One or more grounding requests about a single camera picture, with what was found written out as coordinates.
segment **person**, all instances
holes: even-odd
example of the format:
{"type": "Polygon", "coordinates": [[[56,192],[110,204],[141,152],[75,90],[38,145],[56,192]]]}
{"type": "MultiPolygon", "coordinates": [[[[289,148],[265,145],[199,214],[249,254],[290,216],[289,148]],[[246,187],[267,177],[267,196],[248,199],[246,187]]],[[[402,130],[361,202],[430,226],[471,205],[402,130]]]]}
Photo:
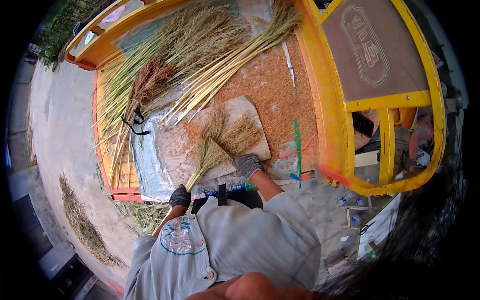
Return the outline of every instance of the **person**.
{"type": "Polygon", "coordinates": [[[263,172],[256,155],[236,156],[233,165],[258,187],[263,209],[222,203],[220,190],[186,216],[191,197],[180,185],[153,236],[134,241],[125,299],[314,297],[321,247],[306,210],[263,172]]]}

